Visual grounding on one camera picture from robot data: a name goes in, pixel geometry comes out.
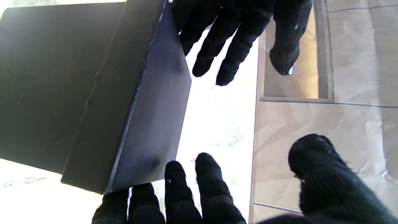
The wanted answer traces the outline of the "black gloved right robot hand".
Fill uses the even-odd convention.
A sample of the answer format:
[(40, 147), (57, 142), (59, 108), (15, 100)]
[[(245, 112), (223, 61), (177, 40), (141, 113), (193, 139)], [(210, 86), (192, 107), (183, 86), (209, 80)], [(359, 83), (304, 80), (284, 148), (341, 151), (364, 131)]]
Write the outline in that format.
[[(326, 136), (309, 134), (293, 143), (290, 170), (300, 180), (302, 215), (284, 214), (262, 224), (396, 224), (376, 194), (347, 166)], [(105, 194), (93, 224), (245, 224), (223, 180), (222, 171), (208, 153), (195, 160), (202, 212), (196, 208), (182, 165), (165, 166), (165, 212), (161, 213), (151, 183)]]

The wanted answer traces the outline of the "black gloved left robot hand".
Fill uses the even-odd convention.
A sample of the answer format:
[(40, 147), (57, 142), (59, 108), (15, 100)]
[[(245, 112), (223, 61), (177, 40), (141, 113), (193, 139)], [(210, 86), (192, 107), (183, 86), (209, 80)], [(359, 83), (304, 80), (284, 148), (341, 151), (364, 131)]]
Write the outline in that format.
[(227, 39), (233, 37), (216, 77), (216, 85), (226, 86), (234, 80), (271, 19), (276, 27), (270, 61), (280, 75), (289, 75), (299, 56), (299, 42), (307, 29), (312, 1), (173, 0), (171, 7), (185, 55), (210, 28), (192, 68), (195, 77), (209, 71)]

